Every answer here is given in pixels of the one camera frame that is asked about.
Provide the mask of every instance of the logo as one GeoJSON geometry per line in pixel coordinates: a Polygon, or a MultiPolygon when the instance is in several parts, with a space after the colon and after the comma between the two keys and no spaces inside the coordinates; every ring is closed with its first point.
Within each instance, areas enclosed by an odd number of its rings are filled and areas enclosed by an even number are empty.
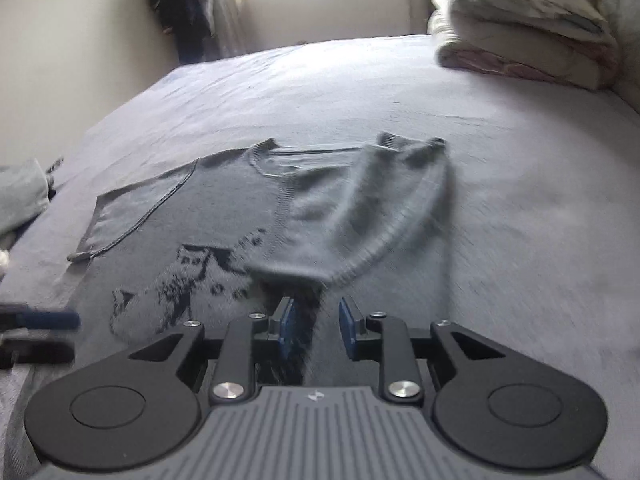
{"type": "Polygon", "coordinates": [[[322,400],[324,398],[324,393],[316,390],[312,394],[308,394],[307,397],[311,399],[313,402],[318,402],[318,400],[322,400]]]}

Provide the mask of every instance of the black clamp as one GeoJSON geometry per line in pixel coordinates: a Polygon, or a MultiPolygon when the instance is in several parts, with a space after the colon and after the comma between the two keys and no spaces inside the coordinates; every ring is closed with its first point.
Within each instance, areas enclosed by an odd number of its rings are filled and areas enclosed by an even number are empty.
{"type": "Polygon", "coordinates": [[[0,369],[15,364],[68,364],[75,357],[74,346],[52,337],[27,339],[6,337],[4,332],[29,330],[76,330],[80,318],[76,312],[34,310],[25,303],[0,303],[0,369]]]}
{"type": "Polygon", "coordinates": [[[607,411],[589,386],[552,367],[441,320],[429,330],[340,302],[349,357],[380,362],[381,398],[420,405],[416,359],[426,359],[437,391],[426,413],[455,447],[493,466],[551,470],[588,463],[607,429],[607,411]],[[408,384],[414,395],[398,396],[408,384]]]}
{"type": "MultiPolygon", "coordinates": [[[[255,364],[295,354],[296,311],[283,298],[271,317],[242,316],[225,335],[207,338],[200,322],[186,321],[48,384],[27,406],[31,443],[41,457],[75,470],[153,462],[193,436],[211,410],[258,396],[255,364]],[[209,360],[217,362],[204,384],[209,360]]],[[[527,472],[570,468],[588,463],[604,436],[607,412],[590,387],[455,323],[408,328],[384,312],[364,317],[346,299],[339,320],[349,357],[380,363],[378,396],[420,410],[477,461],[527,472]],[[427,361],[436,389],[430,403],[418,359],[427,361]]]]}

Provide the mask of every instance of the gray ribbed surface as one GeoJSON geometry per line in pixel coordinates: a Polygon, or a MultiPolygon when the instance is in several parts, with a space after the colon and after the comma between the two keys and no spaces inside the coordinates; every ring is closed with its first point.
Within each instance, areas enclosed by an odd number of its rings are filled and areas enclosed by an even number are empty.
{"type": "MultiPolygon", "coordinates": [[[[122,480],[488,480],[514,475],[462,460],[420,412],[378,400],[370,388],[264,388],[247,404],[212,412],[200,433],[171,457],[122,480]]],[[[34,480],[88,475],[54,466],[34,480]]],[[[593,480],[587,469],[547,480],[593,480]]]]}

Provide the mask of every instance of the round black disc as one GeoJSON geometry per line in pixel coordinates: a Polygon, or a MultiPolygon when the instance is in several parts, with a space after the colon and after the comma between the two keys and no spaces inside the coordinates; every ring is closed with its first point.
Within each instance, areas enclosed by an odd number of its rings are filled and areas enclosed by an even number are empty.
{"type": "Polygon", "coordinates": [[[474,361],[438,393],[433,419],[462,451],[520,470],[590,460],[607,428],[590,387],[531,360],[474,361]]]}
{"type": "Polygon", "coordinates": [[[161,366],[104,361],[41,389],[24,416],[36,452],[65,468],[109,472],[175,449],[199,422],[200,407],[161,366]]]}

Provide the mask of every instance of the gray cloth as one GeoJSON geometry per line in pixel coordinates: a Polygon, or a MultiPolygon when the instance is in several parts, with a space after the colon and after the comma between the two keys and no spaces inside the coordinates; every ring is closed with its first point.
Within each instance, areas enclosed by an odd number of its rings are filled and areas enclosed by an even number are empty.
{"type": "Polygon", "coordinates": [[[0,166],[0,237],[42,213],[49,205],[49,184],[38,161],[0,166]]]}
{"type": "MultiPolygon", "coordinates": [[[[358,144],[383,130],[442,137],[456,177],[444,314],[593,386],[609,410],[595,466],[640,478],[640,118],[613,92],[445,70],[435,47],[428,36],[330,41],[174,71],[68,154],[56,199],[12,249],[0,300],[66,305],[85,274],[66,256],[96,197],[199,156],[269,137],[286,146],[358,144]]],[[[402,270],[389,291],[423,279],[402,270]]],[[[158,270],[140,262],[136,272],[151,282],[158,270]]],[[[420,304],[418,291],[410,301],[420,304]]],[[[324,323],[338,354],[335,320],[324,323]]],[[[0,438],[25,380],[34,375],[23,368],[2,374],[0,438]]],[[[7,444],[5,463],[18,447],[7,444]]]]}
{"type": "Polygon", "coordinates": [[[354,164],[291,171],[264,250],[246,268],[270,281],[349,283],[430,218],[446,173],[442,144],[390,134],[354,164]]]}

